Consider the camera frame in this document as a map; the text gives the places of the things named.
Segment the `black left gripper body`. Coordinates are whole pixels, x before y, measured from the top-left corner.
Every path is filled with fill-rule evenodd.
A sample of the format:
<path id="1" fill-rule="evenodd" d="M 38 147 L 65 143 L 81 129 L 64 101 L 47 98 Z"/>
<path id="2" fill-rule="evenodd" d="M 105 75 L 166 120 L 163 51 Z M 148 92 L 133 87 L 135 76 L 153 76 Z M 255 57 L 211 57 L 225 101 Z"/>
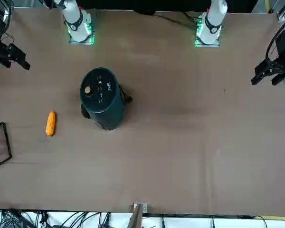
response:
<path id="1" fill-rule="evenodd" d="M 270 75 L 285 73 L 285 30 L 275 39 L 278 57 L 271 60 Z"/>

